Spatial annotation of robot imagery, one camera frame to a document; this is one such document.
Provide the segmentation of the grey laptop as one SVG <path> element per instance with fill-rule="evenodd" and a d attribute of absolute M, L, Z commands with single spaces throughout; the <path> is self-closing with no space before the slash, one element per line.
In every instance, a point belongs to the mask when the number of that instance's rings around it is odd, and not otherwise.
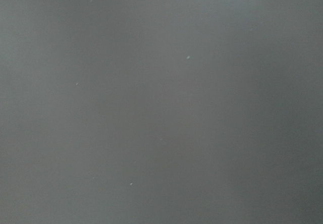
<path fill-rule="evenodd" d="M 322 223 L 322 0 L 1 0 L 1 223 Z"/>

